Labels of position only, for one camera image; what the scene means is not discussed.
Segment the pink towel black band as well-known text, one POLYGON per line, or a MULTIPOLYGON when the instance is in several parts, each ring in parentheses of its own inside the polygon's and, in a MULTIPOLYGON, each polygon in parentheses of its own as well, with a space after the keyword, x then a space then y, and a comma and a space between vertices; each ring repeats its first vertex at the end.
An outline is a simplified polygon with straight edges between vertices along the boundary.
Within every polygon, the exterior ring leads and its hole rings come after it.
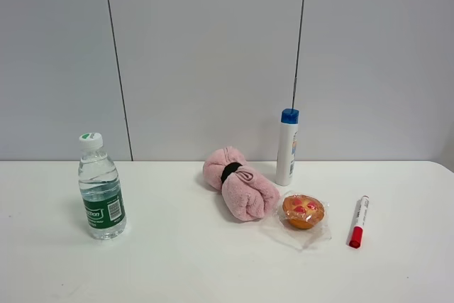
POLYGON ((214 151, 202 169, 204 180, 219 191, 232 215, 240 221, 254 221, 270 214, 280 194, 264 175, 248 165, 234 147, 214 151))

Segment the white bottle blue cap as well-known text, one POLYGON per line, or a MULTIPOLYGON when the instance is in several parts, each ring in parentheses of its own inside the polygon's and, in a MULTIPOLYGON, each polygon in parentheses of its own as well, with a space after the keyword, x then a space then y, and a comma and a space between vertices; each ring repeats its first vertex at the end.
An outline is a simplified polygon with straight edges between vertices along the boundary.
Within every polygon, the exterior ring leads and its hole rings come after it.
POLYGON ((279 186, 287 186, 292 181, 298 127, 299 111, 296 109, 284 109, 281 113, 275 175, 275 182, 279 186))

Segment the wrapped orange fruit tart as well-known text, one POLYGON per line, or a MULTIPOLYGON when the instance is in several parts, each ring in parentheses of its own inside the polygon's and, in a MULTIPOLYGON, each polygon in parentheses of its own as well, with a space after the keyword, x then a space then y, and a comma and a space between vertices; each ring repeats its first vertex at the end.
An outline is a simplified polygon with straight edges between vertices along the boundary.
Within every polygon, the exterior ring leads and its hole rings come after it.
POLYGON ((260 231, 271 241, 298 252, 316 250, 331 240, 328 202, 288 191, 260 222, 260 231))

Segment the clear water bottle green label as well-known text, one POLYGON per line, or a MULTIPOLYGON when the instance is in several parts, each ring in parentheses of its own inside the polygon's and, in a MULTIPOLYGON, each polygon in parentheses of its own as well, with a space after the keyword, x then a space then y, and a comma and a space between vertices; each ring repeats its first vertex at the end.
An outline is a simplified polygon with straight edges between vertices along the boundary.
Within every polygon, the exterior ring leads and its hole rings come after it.
POLYGON ((89 232, 98 240, 109 240, 123 233, 126 211, 118 170, 104 150, 100 133, 79 137, 79 190, 87 215, 89 232))

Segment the red white marker pen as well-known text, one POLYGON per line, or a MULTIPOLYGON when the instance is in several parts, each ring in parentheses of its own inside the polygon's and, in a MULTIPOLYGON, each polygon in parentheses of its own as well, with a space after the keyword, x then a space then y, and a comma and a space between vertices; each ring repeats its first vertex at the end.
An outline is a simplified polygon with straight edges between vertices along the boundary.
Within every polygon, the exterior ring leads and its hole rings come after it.
POLYGON ((364 195, 355 205, 355 212, 353 214, 352 224, 348 234, 348 245, 351 248, 358 249, 361 246, 369 203, 370 198, 364 195))

